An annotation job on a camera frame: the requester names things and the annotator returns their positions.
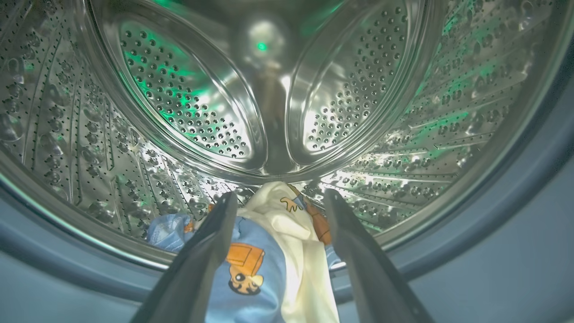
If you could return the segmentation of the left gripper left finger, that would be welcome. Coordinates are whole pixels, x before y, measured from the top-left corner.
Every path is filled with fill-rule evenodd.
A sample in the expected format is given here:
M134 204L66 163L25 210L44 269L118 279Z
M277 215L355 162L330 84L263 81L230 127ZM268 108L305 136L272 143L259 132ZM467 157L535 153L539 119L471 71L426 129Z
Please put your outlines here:
M132 323L203 323L215 271L228 255L238 210L226 192L156 283Z

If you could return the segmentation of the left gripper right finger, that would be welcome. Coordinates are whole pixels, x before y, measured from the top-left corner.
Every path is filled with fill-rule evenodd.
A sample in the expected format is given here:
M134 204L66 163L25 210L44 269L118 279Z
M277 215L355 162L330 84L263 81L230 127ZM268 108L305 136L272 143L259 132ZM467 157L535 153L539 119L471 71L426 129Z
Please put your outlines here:
M431 323L402 274L334 189L324 194L335 252L346 263L362 323Z

